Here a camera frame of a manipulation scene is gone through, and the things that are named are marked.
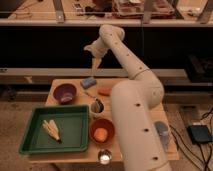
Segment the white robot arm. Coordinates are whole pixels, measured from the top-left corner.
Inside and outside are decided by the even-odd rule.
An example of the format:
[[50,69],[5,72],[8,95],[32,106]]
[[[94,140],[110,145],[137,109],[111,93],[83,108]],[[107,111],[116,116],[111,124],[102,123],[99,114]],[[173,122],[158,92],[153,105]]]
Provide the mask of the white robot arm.
[[111,90],[111,114],[125,171],[172,171],[150,110],[164,97],[158,77],[124,43],[125,32],[113,25],[102,25],[99,38],[85,50],[103,58],[111,50],[128,73],[128,79]]

